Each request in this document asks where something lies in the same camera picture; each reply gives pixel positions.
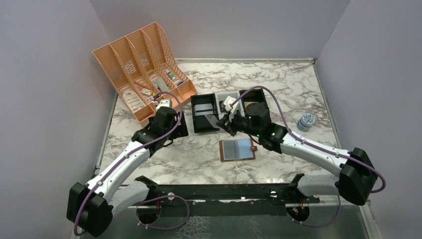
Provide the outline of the dark grey credit card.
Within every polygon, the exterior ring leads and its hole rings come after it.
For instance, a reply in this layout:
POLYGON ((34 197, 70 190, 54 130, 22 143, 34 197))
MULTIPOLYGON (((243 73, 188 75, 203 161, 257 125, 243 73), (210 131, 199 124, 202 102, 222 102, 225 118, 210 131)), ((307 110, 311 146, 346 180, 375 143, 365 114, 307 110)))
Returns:
POLYGON ((235 140, 225 140, 222 142, 222 151, 224 159, 237 159, 237 144, 235 140))

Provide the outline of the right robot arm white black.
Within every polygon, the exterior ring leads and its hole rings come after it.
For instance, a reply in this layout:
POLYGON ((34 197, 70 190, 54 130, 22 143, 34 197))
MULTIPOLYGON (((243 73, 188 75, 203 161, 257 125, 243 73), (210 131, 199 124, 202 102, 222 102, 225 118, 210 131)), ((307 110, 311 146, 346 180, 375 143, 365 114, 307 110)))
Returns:
POLYGON ((238 132, 253 135, 269 151, 298 157, 329 172, 296 176, 287 189, 292 202, 314 195, 339 195, 355 205, 365 205, 378 175, 364 150, 348 151, 309 140, 272 122, 270 111, 261 103, 248 105, 246 111, 245 116, 226 113, 216 125, 232 136, 238 132))

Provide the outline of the brown leather card holder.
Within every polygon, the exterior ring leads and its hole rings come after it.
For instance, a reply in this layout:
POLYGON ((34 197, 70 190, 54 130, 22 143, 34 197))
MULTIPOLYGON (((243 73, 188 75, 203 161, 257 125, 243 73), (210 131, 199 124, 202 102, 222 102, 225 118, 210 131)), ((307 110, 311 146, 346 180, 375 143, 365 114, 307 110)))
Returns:
POLYGON ((256 151, 258 150, 257 146, 253 144, 251 139, 233 139, 237 144, 237 159, 226 160, 223 156, 222 151, 222 142, 219 142, 220 150, 220 160, 221 162, 232 162, 232 161, 244 161, 244 160, 254 160, 256 158, 256 151))

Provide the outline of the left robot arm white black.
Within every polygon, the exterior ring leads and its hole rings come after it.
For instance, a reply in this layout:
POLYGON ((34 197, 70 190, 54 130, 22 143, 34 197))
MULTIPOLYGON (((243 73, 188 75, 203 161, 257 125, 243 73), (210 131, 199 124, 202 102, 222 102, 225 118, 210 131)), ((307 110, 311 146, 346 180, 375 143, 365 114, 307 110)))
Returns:
POLYGON ((66 218, 74 224, 74 235, 98 237, 113 218, 136 202, 151 204, 156 190, 143 182, 121 189, 129 175, 161 149, 181 125, 183 111, 159 107, 147 127, 137 131, 126 149, 101 174, 85 184, 75 183, 69 192, 66 218))

